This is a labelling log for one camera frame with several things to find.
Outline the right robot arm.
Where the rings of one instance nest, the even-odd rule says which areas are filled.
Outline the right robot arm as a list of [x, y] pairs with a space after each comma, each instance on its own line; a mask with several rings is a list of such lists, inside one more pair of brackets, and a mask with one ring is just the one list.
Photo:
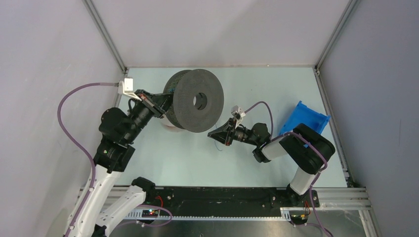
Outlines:
[[230, 146], [233, 141], [254, 145], [252, 153], [259, 163], [290, 156], [298, 166], [287, 186], [287, 199], [293, 206], [306, 202], [307, 191], [335, 154], [335, 147], [329, 140], [303, 123], [283, 135], [271, 138], [264, 123], [256, 123], [248, 129], [237, 124], [235, 118], [230, 118], [223, 126], [209, 132], [208, 137], [225, 146]]

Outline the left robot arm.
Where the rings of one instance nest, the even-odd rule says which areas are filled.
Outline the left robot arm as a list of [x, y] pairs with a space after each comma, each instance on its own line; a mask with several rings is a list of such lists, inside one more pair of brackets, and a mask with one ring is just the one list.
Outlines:
[[126, 193], [106, 210], [103, 205], [115, 182], [125, 171], [135, 152], [134, 140], [152, 118], [163, 118], [173, 103], [173, 93], [153, 94], [135, 91], [137, 98], [129, 99], [128, 113], [113, 107], [101, 117], [101, 142], [93, 165], [72, 215], [66, 237], [108, 237], [115, 227], [137, 206], [152, 205], [156, 199], [155, 184], [145, 178], [133, 180]]

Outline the blue plastic bin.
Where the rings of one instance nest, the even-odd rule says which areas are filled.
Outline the blue plastic bin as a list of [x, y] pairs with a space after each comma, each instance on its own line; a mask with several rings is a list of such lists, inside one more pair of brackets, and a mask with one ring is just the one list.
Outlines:
[[286, 122], [281, 126], [279, 135], [294, 129], [300, 123], [307, 125], [315, 132], [322, 134], [331, 116], [319, 113], [299, 101]]

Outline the white cable spool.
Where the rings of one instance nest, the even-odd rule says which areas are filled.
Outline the white cable spool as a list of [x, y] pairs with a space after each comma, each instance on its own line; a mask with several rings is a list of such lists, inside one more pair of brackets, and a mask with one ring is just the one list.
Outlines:
[[179, 133], [179, 132], [185, 132], [186, 131], [185, 129], [182, 129], [182, 128], [179, 128], [179, 127], [173, 125], [169, 120], [167, 120], [165, 118], [163, 118], [161, 120], [161, 124], [162, 124], [162, 127], [169, 132]]

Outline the black cable spool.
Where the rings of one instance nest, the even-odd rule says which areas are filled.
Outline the black cable spool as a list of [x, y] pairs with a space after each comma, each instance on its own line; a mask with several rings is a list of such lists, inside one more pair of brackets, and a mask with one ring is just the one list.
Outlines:
[[173, 94], [166, 118], [179, 129], [205, 132], [216, 124], [223, 111], [223, 87], [216, 75], [205, 69], [175, 73], [167, 81], [164, 93]]

